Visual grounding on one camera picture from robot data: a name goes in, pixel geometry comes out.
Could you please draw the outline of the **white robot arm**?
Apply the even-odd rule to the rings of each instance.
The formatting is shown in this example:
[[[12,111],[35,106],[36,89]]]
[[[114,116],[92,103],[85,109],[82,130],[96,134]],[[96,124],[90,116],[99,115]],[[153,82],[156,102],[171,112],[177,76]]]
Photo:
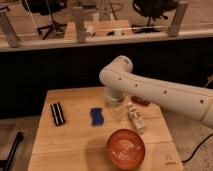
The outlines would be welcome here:
[[[109,104],[118,105],[129,93],[213,129],[212,89],[146,78],[132,74],[132,70],[132,61],[121,55],[100,71],[99,79]]]

